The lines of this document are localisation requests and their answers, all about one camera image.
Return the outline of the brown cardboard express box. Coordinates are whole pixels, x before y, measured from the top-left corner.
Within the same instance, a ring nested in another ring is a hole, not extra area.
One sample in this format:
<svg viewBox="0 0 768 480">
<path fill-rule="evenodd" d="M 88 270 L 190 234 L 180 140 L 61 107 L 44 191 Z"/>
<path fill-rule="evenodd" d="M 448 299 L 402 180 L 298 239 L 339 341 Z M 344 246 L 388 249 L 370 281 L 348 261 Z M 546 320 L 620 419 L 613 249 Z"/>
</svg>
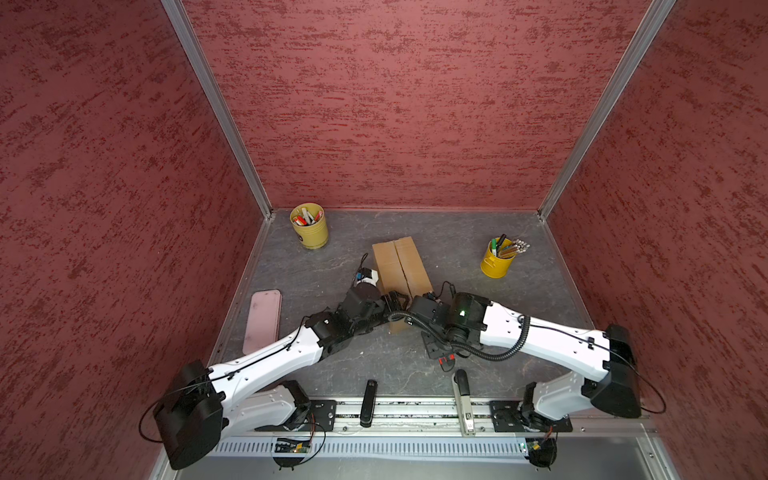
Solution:
<svg viewBox="0 0 768 480">
<path fill-rule="evenodd" d="M 417 296 L 433 291 L 433 285 L 412 237 L 376 243 L 372 246 L 382 293 L 392 291 L 408 297 L 407 310 Z"/>
</svg>

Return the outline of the red black utility knife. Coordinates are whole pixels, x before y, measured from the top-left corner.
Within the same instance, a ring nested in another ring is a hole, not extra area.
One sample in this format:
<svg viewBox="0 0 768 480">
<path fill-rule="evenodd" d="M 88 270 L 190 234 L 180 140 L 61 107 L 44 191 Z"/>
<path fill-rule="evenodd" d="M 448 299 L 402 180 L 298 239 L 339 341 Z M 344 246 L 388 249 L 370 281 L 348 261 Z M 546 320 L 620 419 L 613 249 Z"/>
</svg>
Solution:
<svg viewBox="0 0 768 480">
<path fill-rule="evenodd" d="M 439 363 L 440 368 L 441 368 L 441 370 L 443 372 L 445 372 L 445 373 L 452 372 L 454 370 L 455 364 L 456 364 L 455 355 L 454 354 L 449 354 L 449 355 L 440 357 L 438 359 L 438 363 Z"/>
</svg>

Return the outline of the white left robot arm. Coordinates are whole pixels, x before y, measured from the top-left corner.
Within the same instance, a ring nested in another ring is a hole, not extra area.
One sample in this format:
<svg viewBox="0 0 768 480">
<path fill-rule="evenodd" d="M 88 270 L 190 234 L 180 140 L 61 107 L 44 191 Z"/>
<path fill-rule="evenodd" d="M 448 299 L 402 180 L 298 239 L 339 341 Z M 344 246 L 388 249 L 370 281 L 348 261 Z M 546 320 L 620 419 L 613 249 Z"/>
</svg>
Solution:
<svg viewBox="0 0 768 480">
<path fill-rule="evenodd" d="M 403 293 L 383 294 L 362 282 L 336 308 L 304 317 L 294 332 L 266 347 L 213 366 L 199 360 L 183 366 L 148 410 L 171 468 L 193 465 L 228 436 L 264 426 L 300 425 L 308 400 L 286 376 L 388 323 L 409 301 Z"/>
</svg>

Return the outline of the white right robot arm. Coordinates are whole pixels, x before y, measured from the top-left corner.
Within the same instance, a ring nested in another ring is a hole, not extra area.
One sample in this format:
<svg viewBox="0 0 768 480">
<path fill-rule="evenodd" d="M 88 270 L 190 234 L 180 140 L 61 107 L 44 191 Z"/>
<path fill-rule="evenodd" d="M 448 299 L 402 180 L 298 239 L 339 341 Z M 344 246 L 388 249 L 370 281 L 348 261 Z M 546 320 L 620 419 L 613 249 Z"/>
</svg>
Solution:
<svg viewBox="0 0 768 480">
<path fill-rule="evenodd" d="M 407 311 L 391 317 L 419 328 L 451 353 L 489 362 L 526 354 L 566 368 L 568 373 L 561 377 L 526 386 L 518 411 L 530 429 L 590 408 L 630 419 L 642 413 L 631 338 L 622 326 L 569 327 L 467 292 L 456 294 L 450 303 L 417 296 Z"/>
</svg>

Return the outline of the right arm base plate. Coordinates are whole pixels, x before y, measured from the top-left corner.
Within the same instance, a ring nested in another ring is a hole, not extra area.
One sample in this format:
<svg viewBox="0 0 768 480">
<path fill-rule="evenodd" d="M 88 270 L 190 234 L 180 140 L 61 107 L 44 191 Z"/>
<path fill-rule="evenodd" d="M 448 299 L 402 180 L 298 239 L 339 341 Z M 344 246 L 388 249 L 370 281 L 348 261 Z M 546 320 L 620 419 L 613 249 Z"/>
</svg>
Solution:
<svg viewBox="0 0 768 480">
<path fill-rule="evenodd" d="M 570 433 L 573 426 L 568 416 L 552 420 L 537 413 L 523 401 L 493 400 L 490 417 L 496 433 Z"/>
</svg>

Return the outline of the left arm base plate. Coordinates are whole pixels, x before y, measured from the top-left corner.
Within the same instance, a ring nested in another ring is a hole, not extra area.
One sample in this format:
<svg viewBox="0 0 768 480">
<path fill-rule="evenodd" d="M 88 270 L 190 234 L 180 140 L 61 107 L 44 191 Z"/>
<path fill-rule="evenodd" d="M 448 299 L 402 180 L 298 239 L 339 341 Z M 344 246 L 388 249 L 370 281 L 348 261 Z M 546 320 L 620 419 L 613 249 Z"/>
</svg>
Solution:
<svg viewBox="0 0 768 480">
<path fill-rule="evenodd" d="M 300 404 L 283 424 L 263 426 L 257 431 L 264 432 L 310 432 L 312 427 L 320 426 L 325 431 L 334 427 L 338 402 L 331 399 L 311 399 Z"/>
</svg>

